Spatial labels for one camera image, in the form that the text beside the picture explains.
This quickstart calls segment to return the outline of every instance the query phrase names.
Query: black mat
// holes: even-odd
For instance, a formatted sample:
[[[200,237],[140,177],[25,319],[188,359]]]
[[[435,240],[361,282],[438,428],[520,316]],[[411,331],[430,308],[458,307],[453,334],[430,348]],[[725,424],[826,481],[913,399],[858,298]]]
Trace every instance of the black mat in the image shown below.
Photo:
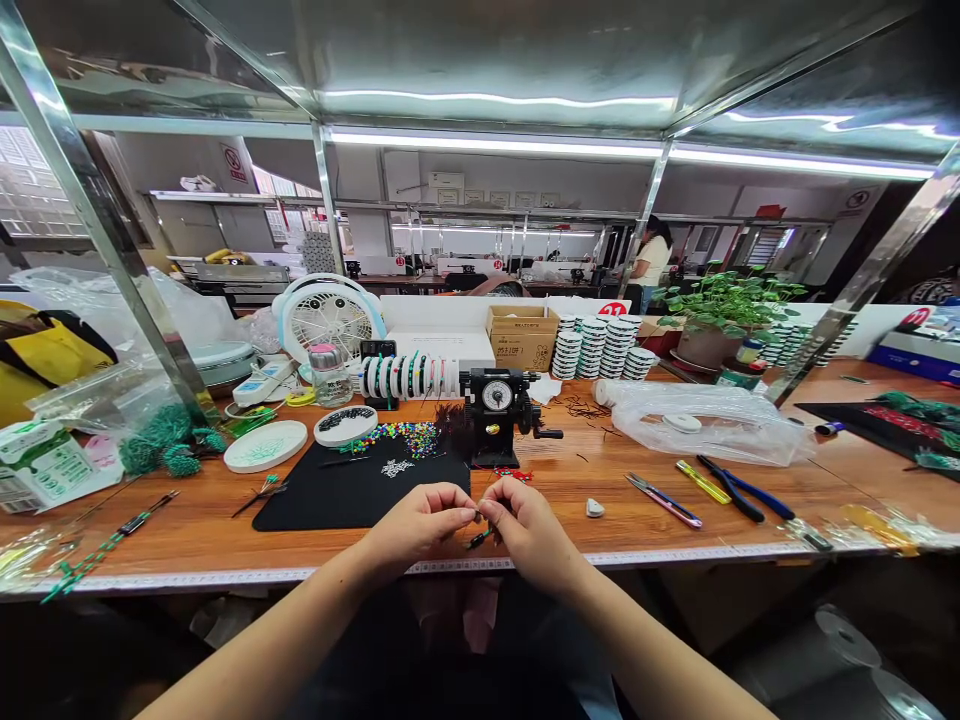
[[[397,501],[421,483],[452,482],[470,494],[470,471],[452,453],[413,460],[402,438],[384,438],[369,448],[369,460],[318,469],[341,460],[337,450],[314,443],[290,471],[286,492],[270,498],[253,519],[260,532],[368,528],[376,525]],[[388,461],[413,467],[390,477]]]
[[[898,455],[909,458],[911,464],[914,456],[920,451],[920,448],[931,448],[941,455],[950,457],[957,456],[953,450],[939,440],[925,435],[914,434],[892,422],[888,422],[883,418],[875,417],[863,411],[864,408],[876,404],[877,403],[797,403],[797,407],[824,420],[842,422],[847,430],[854,435],[859,435],[880,447],[892,450]],[[960,472],[954,470],[938,470],[935,468],[928,469],[940,473],[951,480],[960,482]]]

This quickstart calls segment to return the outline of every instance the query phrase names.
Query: shelf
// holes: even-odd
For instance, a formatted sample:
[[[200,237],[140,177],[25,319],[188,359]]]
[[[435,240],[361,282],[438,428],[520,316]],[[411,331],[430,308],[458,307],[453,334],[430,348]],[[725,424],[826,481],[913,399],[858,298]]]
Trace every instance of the shelf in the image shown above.
[[[154,200],[167,202],[196,202],[207,205],[241,205],[275,208],[323,207],[321,198],[302,198],[283,195],[255,195],[243,193],[193,193],[169,190],[151,190]],[[383,212],[415,212],[420,217],[486,217],[522,220],[607,220],[637,222],[638,213],[616,210],[577,210],[572,208],[484,208],[474,205],[434,205],[430,203],[376,202],[369,200],[337,200],[338,210],[381,210]],[[753,227],[829,227],[833,220],[824,218],[757,218],[740,216],[701,216],[658,213],[664,222],[686,225],[750,225]]]

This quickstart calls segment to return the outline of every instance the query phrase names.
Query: crank handle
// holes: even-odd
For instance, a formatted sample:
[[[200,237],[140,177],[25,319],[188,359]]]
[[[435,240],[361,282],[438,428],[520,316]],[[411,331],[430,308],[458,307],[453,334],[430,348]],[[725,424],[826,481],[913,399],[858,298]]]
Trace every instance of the crank handle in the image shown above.
[[[541,430],[533,429],[533,437],[537,440],[544,438],[546,440],[563,440],[563,430]]]

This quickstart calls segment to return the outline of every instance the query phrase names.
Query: yellow bag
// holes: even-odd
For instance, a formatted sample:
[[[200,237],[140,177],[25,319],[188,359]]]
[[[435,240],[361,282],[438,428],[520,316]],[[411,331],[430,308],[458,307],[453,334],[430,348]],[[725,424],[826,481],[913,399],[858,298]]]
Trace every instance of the yellow bag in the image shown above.
[[[33,416],[26,400],[117,362],[113,348],[72,312],[0,300],[0,330],[27,323],[37,329],[0,340],[0,427]]]

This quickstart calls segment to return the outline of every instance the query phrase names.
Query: scissors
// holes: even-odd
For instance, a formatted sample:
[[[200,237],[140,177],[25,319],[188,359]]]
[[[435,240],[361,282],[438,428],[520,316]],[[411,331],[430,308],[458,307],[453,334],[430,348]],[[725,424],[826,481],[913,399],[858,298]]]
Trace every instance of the scissors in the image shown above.
[[[768,492],[764,492],[758,487],[754,487],[750,483],[744,482],[729,470],[724,470],[710,458],[703,455],[697,455],[697,460],[703,463],[704,467],[706,467],[707,470],[709,470],[710,473],[721,482],[724,489],[727,491],[727,494],[730,495],[730,499],[733,500],[733,504],[736,506],[737,510],[742,512],[755,523],[764,522],[767,517],[763,514],[763,511],[760,510],[760,508],[752,504],[740,494],[741,490],[753,495],[757,500],[769,507],[784,520],[793,520],[797,516],[793,510],[780,502],[780,500],[778,500],[776,497]]]
[[[651,500],[657,503],[657,505],[665,508],[667,512],[676,515],[690,527],[696,528],[697,530],[703,527],[703,520],[698,518],[670,496],[664,495],[639,475],[627,473],[624,475],[624,477],[629,480],[637,490],[642,492],[644,495],[647,495]]]

